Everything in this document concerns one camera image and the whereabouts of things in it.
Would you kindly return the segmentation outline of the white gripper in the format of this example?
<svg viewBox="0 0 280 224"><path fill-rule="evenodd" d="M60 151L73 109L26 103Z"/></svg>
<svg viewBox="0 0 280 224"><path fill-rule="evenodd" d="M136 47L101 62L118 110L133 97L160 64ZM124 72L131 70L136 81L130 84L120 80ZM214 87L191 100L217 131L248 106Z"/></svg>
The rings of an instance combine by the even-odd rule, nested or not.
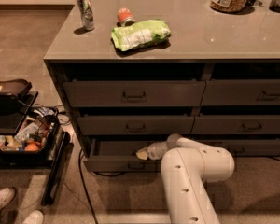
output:
<svg viewBox="0 0 280 224"><path fill-rule="evenodd" d="M157 142L149 145L147 148L139 149L135 155L139 160L160 160L164 154L168 151L166 142Z"/></svg>

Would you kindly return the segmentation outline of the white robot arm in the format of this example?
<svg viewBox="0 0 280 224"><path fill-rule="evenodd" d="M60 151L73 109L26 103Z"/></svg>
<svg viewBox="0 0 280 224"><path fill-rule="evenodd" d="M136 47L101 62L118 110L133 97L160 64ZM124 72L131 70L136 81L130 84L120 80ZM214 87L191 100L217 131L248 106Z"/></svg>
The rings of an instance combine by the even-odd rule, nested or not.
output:
<svg viewBox="0 0 280 224"><path fill-rule="evenodd" d="M172 224L220 224L204 184L224 181L234 159L223 147L209 146L177 133L135 152L140 160L161 162L161 179Z"/></svg>

